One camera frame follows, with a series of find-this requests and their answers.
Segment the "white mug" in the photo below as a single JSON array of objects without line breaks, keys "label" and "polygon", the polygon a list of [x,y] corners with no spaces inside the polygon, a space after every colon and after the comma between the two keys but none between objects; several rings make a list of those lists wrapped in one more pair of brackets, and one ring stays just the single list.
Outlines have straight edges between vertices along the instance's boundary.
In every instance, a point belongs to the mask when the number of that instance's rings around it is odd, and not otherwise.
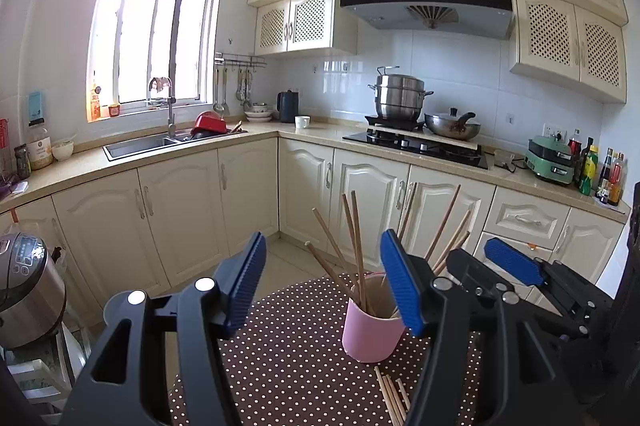
[{"label": "white mug", "polygon": [[296,128],[308,128],[310,122],[309,116],[296,116]]}]

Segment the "countertop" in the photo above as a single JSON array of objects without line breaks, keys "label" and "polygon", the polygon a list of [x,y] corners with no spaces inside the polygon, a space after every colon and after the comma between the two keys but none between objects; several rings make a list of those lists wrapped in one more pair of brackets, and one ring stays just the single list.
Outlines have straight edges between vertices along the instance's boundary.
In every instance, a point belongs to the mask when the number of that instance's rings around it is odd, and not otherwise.
[{"label": "countertop", "polygon": [[604,216],[624,224],[629,216],[630,208],[624,202],[614,210],[611,206],[600,204],[593,197],[585,196],[574,188],[562,187],[539,180],[529,170],[517,169],[510,173],[503,168],[494,167],[493,157],[487,156],[489,170],[482,170],[448,162],[442,159],[425,157],[411,152],[371,146],[368,144],[346,141],[343,138],[350,133],[362,132],[354,126],[343,126],[329,123],[312,123],[304,130],[296,129],[292,124],[279,122],[249,123],[242,126],[246,133],[229,135],[210,140],[186,143],[167,149],[145,152],[133,157],[109,162],[102,148],[75,153],[64,162],[55,162],[43,170],[35,171],[29,177],[27,190],[17,196],[9,196],[0,201],[0,213],[11,208],[27,204],[78,184],[96,180],[133,168],[161,162],[175,157],[181,157],[196,152],[203,152],[216,148],[225,148],[243,142],[251,142],[270,137],[282,137],[304,142],[331,146],[348,151],[363,153],[371,156],[395,160],[406,164],[414,164],[424,168],[459,175],[473,180],[495,184],[521,193],[552,200],[574,208],[585,210],[595,215]]}]

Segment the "range hood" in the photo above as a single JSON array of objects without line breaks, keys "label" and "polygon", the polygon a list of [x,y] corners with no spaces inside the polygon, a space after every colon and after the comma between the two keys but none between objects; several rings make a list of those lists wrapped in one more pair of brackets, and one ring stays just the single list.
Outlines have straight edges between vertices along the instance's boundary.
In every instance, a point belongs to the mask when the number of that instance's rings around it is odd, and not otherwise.
[{"label": "range hood", "polygon": [[511,0],[340,0],[376,29],[431,30],[508,38]]}]

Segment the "pink cup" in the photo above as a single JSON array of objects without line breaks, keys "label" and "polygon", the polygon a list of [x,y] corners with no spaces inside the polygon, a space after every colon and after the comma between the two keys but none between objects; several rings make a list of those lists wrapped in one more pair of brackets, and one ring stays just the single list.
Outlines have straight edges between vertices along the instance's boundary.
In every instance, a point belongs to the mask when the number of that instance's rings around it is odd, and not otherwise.
[{"label": "pink cup", "polygon": [[[384,273],[365,278],[367,300],[377,316],[391,316],[396,306]],[[404,333],[402,318],[374,318],[364,313],[350,299],[344,318],[342,348],[359,362],[380,362],[388,358],[398,346]]]}]

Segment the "lattice cabinet door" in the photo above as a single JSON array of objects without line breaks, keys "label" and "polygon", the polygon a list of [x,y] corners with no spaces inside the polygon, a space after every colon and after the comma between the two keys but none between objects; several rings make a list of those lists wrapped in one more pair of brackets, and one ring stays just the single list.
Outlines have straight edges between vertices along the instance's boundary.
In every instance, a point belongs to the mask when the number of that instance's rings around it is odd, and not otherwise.
[{"label": "lattice cabinet door", "polygon": [[288,50],[330,47],[333,20],[334,0],[291,0]]},{"label": "lattice cabinet door", "polygon": [[592,12],[575,8],[580,40],[580,82],[611,101],[626,102],[626,62],[622,29]]},{"label": "lattice cabinet door", "polygon": [[290,0],[271,3],[258,9],[255,28],[255,54],[285,52],[289,36]]},{"label": "lattice cabinet door", "polygon": [[561,0],[515,0],[519,63],[578,81],[574,6]]}]

